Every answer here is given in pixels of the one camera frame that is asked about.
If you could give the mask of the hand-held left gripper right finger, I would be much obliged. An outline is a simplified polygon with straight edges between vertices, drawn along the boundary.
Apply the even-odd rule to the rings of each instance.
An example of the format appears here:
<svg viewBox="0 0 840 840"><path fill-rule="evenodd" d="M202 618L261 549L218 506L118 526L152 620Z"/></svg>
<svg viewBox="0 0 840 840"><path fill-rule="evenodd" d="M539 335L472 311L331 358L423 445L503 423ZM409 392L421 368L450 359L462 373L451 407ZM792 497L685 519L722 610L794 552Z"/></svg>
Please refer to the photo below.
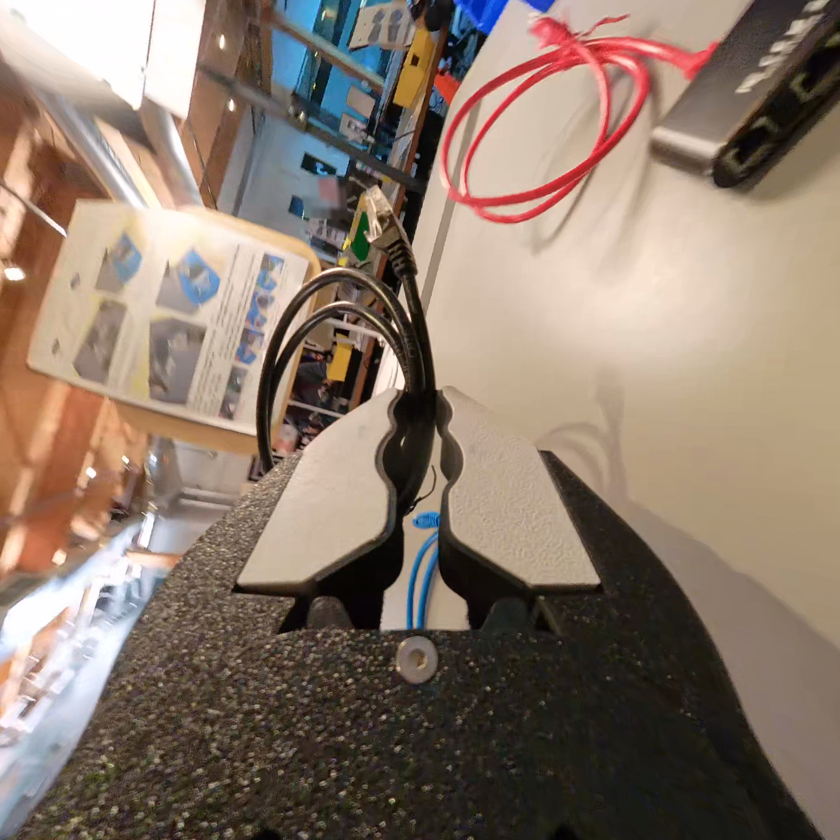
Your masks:
<svg viewBox="0 0 840 840"><path fill-rule="evenodd" d="M466 602L530 601L601 585L535 445L453 386L437 394L440 570Z"/></svg>

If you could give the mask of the yellow box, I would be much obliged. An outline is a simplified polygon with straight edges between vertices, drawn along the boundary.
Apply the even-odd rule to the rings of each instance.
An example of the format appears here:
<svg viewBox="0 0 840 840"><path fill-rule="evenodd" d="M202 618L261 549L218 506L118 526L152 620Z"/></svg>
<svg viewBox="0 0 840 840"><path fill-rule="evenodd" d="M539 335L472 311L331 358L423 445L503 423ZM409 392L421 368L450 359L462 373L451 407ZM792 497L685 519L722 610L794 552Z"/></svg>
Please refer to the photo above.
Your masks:
<svg viewBox="0 0 840 840"><path fill-rule="evenodd" d="M433 65L436 45L436 37L427 29L418 28L415 31L394 90L392 99L394 106L401 109L409 109L413 106L418 93L424 86L427 73Z"/></svg>

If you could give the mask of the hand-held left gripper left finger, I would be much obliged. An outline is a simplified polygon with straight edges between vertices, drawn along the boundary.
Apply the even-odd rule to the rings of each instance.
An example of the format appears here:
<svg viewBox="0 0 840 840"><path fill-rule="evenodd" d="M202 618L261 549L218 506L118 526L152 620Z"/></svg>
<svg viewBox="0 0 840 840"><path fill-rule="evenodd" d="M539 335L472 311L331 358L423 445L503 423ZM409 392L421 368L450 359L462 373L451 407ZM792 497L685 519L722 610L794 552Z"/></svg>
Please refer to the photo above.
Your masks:
<svg viewBox="0 0 840 840"><path fill-rule="evenodd" d="M393 387L373 397L302 452L238 576L239 590L313 595L331 574L392 535L397 493L383 454L402 396Z"/></svg>

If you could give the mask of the silver ventilation duct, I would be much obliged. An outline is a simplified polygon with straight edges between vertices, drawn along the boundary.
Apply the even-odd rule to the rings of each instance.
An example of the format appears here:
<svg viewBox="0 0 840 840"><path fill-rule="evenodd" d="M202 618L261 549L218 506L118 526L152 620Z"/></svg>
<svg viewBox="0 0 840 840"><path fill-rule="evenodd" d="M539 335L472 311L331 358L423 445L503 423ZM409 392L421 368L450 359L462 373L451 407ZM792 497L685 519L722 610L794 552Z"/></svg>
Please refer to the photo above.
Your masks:
<svg viewBox="0 0 840 840"><path fill-rule="evenodd" d="M203 207L173 116L144 98L133 108L106 86L31 91L71 152L111 199L132 207Z"/></svg>

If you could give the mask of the black ethernet port hub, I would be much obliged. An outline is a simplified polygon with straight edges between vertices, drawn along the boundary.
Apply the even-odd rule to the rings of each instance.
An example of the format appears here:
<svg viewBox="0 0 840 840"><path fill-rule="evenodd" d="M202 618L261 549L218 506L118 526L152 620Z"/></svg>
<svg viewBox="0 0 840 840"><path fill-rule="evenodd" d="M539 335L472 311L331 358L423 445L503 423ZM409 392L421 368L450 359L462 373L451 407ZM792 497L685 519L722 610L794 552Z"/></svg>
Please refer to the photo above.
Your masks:
<svg viewBox="0 0 840 840"><path fill-rule="evenodd" d="M650 150L745 191L837 105L838 90L839 2L751 2L655 127Z"/></svg>

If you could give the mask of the printed sign stand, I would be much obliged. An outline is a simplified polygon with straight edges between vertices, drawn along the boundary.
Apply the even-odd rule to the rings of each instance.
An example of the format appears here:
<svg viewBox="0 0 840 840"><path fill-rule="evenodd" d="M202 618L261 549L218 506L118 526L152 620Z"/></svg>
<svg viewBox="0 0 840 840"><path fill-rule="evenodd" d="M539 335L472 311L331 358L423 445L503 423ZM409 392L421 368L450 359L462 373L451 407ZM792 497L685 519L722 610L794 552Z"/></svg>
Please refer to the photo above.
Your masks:
<svg viewBox="0 0 840 840"><path fill-rule="evenodd" d="M207 208L80 199L27 364L146 434L254 455L270 336L320 269L298 238Z"/></svg>

